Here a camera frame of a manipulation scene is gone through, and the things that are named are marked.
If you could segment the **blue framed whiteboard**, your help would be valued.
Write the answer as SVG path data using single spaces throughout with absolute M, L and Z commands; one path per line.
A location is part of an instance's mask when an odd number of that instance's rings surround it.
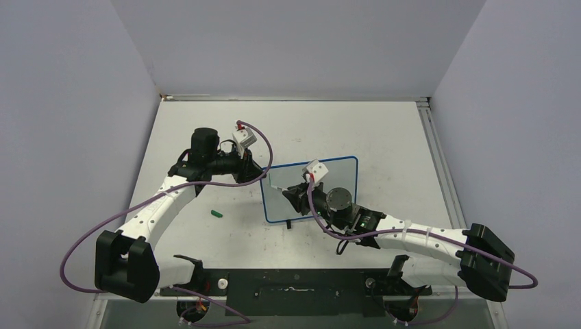
M 323 179 L 323 190 L 328 192 L 333 188 L 346 188 L 357 200 L 358 190 L 358 159 L 355 156 L 343 156 L 337 158 L 322 159 L 322 163 L 328 168 L 329 173 Z M 262 203 L 265 220 L 268 223 L 285 223 L 287 220 L 310 219 L 311 213 L 301 215 L 294 211 L 289 201 L 270 185 L 288 188 L 304 182 L 302 178 L 303 168 L 308 162 L 295 162 L 290 164 L 274 165 L 269 170 L 267 177 L 260 181 Z

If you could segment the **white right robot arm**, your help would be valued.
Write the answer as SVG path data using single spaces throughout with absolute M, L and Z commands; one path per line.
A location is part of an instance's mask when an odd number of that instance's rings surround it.
M 305 182 L 283 189 L 282 195 L 296 212 L 312 214 L 335 239 L 399 251 L 387 275 L 396 293 L 443 285 L 466 287 L 493 302 L 507 299 L 515 254 L 482 224 L 467 229 L 425 226 L 360 206 L 344 188 L 326 193 Z

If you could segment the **green marker cap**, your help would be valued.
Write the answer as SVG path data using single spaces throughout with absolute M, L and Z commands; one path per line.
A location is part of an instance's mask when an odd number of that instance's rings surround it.
M 220 213 L 220 212 L 218 212 L 218 211 L 216 211 L 216 210 L 211 210 L 210 213 L 211 213 L 212 216 L 214 216 L 216 218 L 222 218 L 223 217 L 223 214 Z

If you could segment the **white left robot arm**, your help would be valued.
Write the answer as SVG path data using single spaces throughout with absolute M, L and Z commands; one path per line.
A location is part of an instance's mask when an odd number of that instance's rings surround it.
M 195 129 L 190 147 L 170 167 L 158 193 L 138 206 L 129 221 L 97 237 L 96 288 L 140 303 L 156 290 L 175 285 L 187 295 L 198 294 L 204 286 L 202 262 L 183 255 L 157 260 L 156 245 L 180 211 L 214 183 L 213 177 L 231 175 L 233 187 L 264 177 L 265 170 L 250 150 L 260 135 L 239 121 L 230 139 L 231 149 L 224 151 L 215 129 Z

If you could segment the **white whiteboard marker pen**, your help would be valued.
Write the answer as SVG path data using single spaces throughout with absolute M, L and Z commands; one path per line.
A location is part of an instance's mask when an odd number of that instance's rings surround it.
M 273 188 L 273 189 L 275 189 L 275 190 L 277 190 L 277 191 L 279 191 L 279 192 L 284 192 L 284 191 L 287 191 L 287 189 L 286 189 L 286 188 L 284 188 L 284 187 L 281 187 L 281 186 L 274 186 L 274 185 L 270 185 L 270 187 L 271 187 L 271 188 Z

